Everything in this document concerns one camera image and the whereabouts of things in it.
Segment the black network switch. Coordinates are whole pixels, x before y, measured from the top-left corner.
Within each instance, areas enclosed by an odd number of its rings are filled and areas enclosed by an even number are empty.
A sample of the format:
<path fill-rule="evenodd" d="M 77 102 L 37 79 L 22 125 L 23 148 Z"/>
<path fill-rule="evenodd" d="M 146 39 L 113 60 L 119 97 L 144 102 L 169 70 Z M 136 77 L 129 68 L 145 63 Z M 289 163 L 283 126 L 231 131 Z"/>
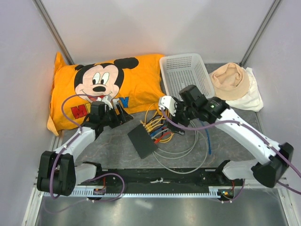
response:
<path fill-rule="evenodd" d="M 127 135 L 141 159 L 145 159 L 158 149 L 142 124 L 136 126 Z"/>

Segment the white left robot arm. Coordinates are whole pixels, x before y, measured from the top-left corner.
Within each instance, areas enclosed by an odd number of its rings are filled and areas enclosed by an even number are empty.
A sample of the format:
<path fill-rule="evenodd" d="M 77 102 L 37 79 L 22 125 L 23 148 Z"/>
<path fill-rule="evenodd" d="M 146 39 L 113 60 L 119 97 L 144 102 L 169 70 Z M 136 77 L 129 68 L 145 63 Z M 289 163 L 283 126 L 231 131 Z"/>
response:
<path fill-rule="evenodd" d="M 53 198 L 59 195 L 69 196 L 76 185 L 89 181 L 99 185 L 103 181 L 100 165 L 85 162 L 75 166 L 75 161 L 84 149 L 93 143 L 105 127 L 115 128 L 131 121 L 120 104 L 116 107 L 105 102 L 93 102 L 88 119 L 81 124 L 77 132 L 62 146 L 54 151 L 45 151 L 40 157 L 36 187 L 49 193 Z"/>

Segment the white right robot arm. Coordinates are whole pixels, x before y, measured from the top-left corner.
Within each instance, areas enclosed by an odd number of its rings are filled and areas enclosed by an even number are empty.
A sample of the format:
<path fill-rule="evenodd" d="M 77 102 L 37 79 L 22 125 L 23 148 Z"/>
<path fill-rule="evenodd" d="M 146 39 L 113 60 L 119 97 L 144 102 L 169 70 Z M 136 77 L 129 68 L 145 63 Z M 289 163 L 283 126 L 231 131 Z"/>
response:
<path fill-rule="evenodd" d="M 180 91 L 181 99 L 164 96 L 159 101 L 161 111 L 168 110 L 168 128 L 176 133 L 189 130 L 194 119 L 207 122 L 207 128 L 216 127 L 227 133 L 255 158 L 251 161 L 226 160 L 215 174 L 216 182 L 227 185 L 235 179 L 256 179 L 265 187 L 273 188 L 291 167 L 293 146 L 280 144 L 260 133 L 244 121 L 230 106 L 218 97 L 207 99 L 195 85 Z"/>

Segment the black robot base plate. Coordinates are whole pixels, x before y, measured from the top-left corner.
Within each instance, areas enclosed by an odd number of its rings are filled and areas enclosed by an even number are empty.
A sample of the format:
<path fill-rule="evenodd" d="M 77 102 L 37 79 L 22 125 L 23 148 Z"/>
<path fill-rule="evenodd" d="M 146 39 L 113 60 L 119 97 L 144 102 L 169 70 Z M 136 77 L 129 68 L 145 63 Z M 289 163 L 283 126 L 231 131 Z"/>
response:
<path fill-rule="evenodd" d="M 123 184 L 121 179 L 113 175 L 120 175 L 125 181 L 123 194 L 138 195 L 177 195 L 177 194 L 208 194 L 210 187 L 225 187 L 232 189 L 242 186 L 243 180 L 229 180 L 215 168 L 200 168 L 190 174 L 176 174 L 163 168 L 154 169 L 108 169 L 96 173 L 97 176 L 111 173 L 104 178 L 83 182 L 85 186 L 104 186 L 107 194 L 120 193 Z"/>

